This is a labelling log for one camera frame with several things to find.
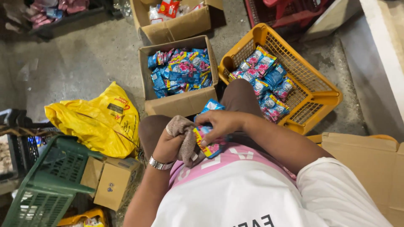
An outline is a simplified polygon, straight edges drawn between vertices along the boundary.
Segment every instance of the green plastic basket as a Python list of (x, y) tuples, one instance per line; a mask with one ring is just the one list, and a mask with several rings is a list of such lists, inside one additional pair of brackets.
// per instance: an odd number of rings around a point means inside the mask
[(105, 158), (77, 137), (53, 137), (21, 183), (2, 227), (56, 226), (77, 192), (95, 192), (80, 184), (89, 156)]

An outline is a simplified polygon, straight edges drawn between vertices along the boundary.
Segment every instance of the cardboard box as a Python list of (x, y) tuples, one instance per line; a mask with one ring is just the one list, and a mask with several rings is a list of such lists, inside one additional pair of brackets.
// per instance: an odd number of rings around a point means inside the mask
[(404, 143), (323, 133), (322, 146), (352, 170), (394, 227), (404, 227)]
[[(147, 67), (147, 57), (159, 50), (169, 51), (172, 48), (185, 47), (208, 49), (213, 86), (158, 99), (153, 90), (154, 84), (150, 76), (152, 71)], [(163, 114), (169, 117), (176, 115), (187, 117), (200, 113), (209, 99), (217, 100), (215, 86), (219, 81), (219, 74), (215, 54), (207, 36), (196, 36), (166, 44), (142, 47), (139, 49), (139, 62), (145, 95), (145, 110), (149, 115)]]
[(117, 211), (126, 199), (130, 185), (139, 173), (134, 158), (98, 160), (89, 157), (80, 184), (97, 189), (94, 203)]
[[(136, 31), (145, 34), (152, 44), (163, 44), (182, 40), (200, 34), (211, 28), (209, 6), (223, 10), (222, 0), (204, 0), (205, 6), (184, 16), (156, 24), (150, 24), (150, 6), (161, 4), (162, 0), (130, 0)], [(181, 5), (193, 9), (202, 0), (182, 0)]]

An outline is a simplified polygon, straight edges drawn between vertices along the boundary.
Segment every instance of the wristwatch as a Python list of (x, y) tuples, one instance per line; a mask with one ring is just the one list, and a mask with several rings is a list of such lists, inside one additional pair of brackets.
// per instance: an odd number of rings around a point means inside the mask
[(158, 170), (168, 170), (174, 165), (174, 162), (165, 163), (165, 164), (159, 163), (153, 158), (153, 156), (151, 156), (150, 160), (149, 160), (149, 164)]

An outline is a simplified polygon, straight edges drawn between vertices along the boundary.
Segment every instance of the concrete floor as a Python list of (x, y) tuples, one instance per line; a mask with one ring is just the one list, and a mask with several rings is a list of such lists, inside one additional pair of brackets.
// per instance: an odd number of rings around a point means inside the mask
[[(250, 30), (243, 1), (224, 1), (224, 9), (227, 25), (210, 35), (218, 63)], [(9, 52), (4, 60), (19, 91), (18, 106), (26, 107), (34, 121), (46, 119), (45, 105), (60, 100), (93, 99), (111, 81), (125, 89), (143, 118), (146, 113), (137, 54), (141, 46), (134, 26), (125, 20), (107, 21), (49, 43), (8, 45)], [(344, 95), (344, 101), (310, 134), (327, 131), (366, 135), (366, 125), (338, 36), (293, 46)], [(24, 63), (35, 58), (39, 60), (38, 69), (30, 73), (27, 82), (17, 81), (16, 75)], [(125, 211), (122, 208), (117, 212), (116, 226), (121, 225)]]

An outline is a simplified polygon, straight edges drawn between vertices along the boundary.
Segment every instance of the brown cloth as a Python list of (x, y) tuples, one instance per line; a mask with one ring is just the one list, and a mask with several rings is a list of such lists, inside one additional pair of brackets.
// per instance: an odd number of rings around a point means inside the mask
[(170, 136), (185, 135), (178, 152), (178, 160), (183, 161), (188, 167), (193, 167), (206, 158), (196, 144), (196, 137), (192, 131), (195, 127), (195, 123), (180, 115), (173, 117), (166, 126), (167, 133)]

